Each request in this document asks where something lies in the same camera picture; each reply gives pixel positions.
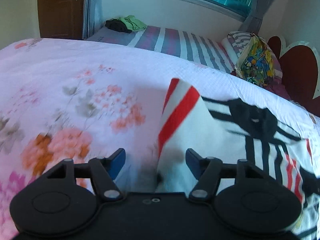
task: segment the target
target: brown wooden door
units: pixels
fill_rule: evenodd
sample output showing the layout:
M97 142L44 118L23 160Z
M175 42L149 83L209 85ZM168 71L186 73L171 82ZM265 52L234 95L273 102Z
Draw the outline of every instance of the brown wooden door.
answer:
M82 39L84 0L38 0L42 38Z

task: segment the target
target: curtain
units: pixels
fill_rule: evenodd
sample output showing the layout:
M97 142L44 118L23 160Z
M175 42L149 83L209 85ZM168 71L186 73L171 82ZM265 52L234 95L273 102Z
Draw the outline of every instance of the curtain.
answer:
M274 0L252 0L251 11L239 31L258 34L262 19Z
M103 25L102 0L84 0L82 38L91 37Z

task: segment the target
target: green cloth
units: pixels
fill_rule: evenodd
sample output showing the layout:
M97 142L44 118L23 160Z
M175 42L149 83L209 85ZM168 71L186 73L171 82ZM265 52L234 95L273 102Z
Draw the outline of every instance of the green cloth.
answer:
M147 28L147 26L142 21L136 19L133 15L129 15L124 18L120 17L117 20L122 21L125 26L127 26L128 30L132 30L133 32L145 30Z

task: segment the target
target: striped mattress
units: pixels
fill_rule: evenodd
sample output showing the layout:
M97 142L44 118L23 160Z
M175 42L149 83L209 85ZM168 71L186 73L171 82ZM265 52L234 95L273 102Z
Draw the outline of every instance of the striped mattress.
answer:
M234 65L220 43L174 29L148 26L145 30L120 33L106 27L87 39L153 50L180 57L220 71L230 73Z

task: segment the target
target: headboard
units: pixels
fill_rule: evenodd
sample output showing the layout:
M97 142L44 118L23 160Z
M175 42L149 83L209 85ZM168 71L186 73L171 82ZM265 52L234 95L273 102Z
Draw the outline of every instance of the headboard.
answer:
M320 56L316 49L304 41L286 46L281 36L271 37L268 45L279 60L282 84L291 99L320 116Z

